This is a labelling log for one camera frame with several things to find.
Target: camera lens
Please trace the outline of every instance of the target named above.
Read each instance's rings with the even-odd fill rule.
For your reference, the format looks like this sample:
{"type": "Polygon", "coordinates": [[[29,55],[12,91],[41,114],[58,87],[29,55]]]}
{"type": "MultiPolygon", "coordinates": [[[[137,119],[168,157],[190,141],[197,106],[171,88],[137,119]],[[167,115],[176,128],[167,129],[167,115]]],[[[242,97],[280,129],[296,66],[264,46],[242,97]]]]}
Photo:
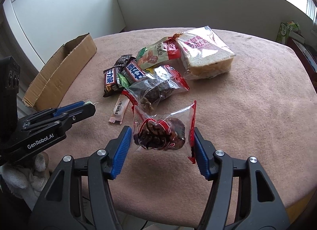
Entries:
{"type": "Polygon", "coordinates": [[[8,86],[10,87],[11,85],[12,85],[12,72],[10,71],[9,78],[8,78],[8,86]]]}
{"type": "Polygon", "coordinates": [[[16,74],[13,75],[13,87],[16,87],[16,74]]]}

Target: fleece tablecloth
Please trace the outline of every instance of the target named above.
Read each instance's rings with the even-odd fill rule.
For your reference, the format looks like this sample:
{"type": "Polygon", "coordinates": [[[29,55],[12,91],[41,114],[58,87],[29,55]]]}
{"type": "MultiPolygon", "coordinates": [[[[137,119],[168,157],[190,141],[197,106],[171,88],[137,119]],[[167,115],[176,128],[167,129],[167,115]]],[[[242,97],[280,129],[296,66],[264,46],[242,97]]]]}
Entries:
{"type": "MultiPolygon", "coordinates": [[[[66,154],[86,157],[132,126],[128,107],[122,125],[108,122],[118,95],[103,98],[103,70],[123,54],[185,28],[148,29],[95,39],[96,55],[77,76],[61,106],[90,99],[98,102],[93,117],[76,123],[67,138],[47,150],[54,169],[66,154]]],[[[258,37],[215,30],[240,56],[230,73],[213,79],[188,80],[190,91],[162,101],[157,112],[173,112],[197,100],[196,126],[216,149],[231,157],[259,159],[286,207],[317,186],[317,96],[295,53],[258,37]]],[[[180,72],[179,61],[173,65],[180,72]]],[[[238,181],[234,180],[228,223],[233,222],[238,181]]],[[[180,152],[129,152],[121,174],[110,181],[115,207],[154,222],[196,227],[204,211],[211,182],[180,152]]],[[[88,195],[87,181],[83,190],[88,195]]]]}

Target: bread package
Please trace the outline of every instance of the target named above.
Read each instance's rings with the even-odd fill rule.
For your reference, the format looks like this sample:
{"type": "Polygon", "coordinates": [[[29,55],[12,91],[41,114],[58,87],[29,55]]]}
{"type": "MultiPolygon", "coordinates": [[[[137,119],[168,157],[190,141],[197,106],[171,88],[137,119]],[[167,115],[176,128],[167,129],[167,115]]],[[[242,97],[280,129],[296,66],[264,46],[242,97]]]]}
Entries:
{"type": "Polygon", "coordinates": [[[182,50],[187,79],[212,78],[228,72],[236,55],[209,26],[177,33],[174,36],[182,50]]]}

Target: open cardboard box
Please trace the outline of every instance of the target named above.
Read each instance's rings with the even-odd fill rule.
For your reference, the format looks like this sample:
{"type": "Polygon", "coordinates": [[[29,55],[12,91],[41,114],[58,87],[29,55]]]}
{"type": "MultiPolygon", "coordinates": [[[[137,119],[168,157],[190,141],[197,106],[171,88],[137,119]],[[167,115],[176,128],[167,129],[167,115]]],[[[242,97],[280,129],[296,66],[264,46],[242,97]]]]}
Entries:
{"type": "Polygon", "coordinates": [[[58,107],[68,88],[96,52],[97,47],[89,33],[65,43],[35,77],[23,102],[36,111],[58,107]]]}

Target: white cabinet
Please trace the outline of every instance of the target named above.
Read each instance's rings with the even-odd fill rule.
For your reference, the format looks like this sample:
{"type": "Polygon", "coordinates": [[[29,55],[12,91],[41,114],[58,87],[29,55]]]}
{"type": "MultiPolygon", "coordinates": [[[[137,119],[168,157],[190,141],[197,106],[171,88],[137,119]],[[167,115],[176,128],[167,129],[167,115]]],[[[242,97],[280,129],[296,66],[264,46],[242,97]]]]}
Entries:
{"type": "Polygon", "coordinates": [[[17,20],[15,24],[19,24],[23,32],[21,35],[25,35],[30,46],[44,63],[62,44],[79,35],[89,32],[93,38],[97,38],[118,33],[125,27],[117,0],[11,2],[17,20]]]}

